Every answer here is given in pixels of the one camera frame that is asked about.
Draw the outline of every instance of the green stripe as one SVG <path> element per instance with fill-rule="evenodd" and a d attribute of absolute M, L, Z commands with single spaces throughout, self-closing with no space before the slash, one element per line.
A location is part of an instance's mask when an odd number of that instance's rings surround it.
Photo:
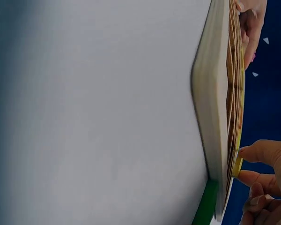
<path fill-rule="evenodd" d="M 217 181 L 208 180 L 205 186 L 201 202 L 197 213 L 193 219 L 192 225 L 210 225 L 214 216 L 216 197 L 219 189 Z"/>

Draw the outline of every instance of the skin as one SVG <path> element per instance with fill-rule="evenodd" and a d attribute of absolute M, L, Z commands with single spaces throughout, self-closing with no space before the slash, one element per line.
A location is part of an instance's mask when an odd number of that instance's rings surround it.
<path fill-rule="evenodd" d="M 239 151 L 244 160 L 262 162 L 274 168 L 275 174 L 241 170 L 238 179 L 250 187 L 243 207 L 242 225 L 281 225 L 281 142 L 259 140 Z"/>
<path fill-rule="evenodd" d="M 236 0 L 242 41 L 246 50 L 244 67 L 248 68 L 256 52 L 266 14 L 267 0 Z"/>

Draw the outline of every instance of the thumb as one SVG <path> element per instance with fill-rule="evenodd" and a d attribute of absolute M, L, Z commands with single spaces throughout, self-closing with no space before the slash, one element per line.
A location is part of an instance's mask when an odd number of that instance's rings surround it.
<path fill-rule="evenodd" d="M 244 13 L 245 11 L 258 6 L 260 0 L 235 0 L 235 2 L 237 10 L 241 13 Z"/>

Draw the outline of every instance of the open book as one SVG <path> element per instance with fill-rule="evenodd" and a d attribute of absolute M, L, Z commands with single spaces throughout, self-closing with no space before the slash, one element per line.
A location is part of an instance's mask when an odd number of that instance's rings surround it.
<path fill-rule="evenodd" d="M 243 46 L 234 0 L 212 0 L 192 68 L 192 97 L 221 221 L 232 185 L 244 109 Z"/>

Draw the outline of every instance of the blue background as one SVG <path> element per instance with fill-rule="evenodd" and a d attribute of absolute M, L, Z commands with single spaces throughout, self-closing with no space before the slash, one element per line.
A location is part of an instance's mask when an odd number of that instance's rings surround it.
<path fill-rule="evenodd" d="M 269 39 L 269 45 L 263 41 Z M 281 0 L 268 0 L 265 24 L 256 58 L 246 71 L 244 123 L 241 147 L 258 139 L 281 141 Z M 242 169 L 274 173 L 261 163 L 243 163 Z M 223 225 L 237 225 L 249 188 L 233 182 Z"/>

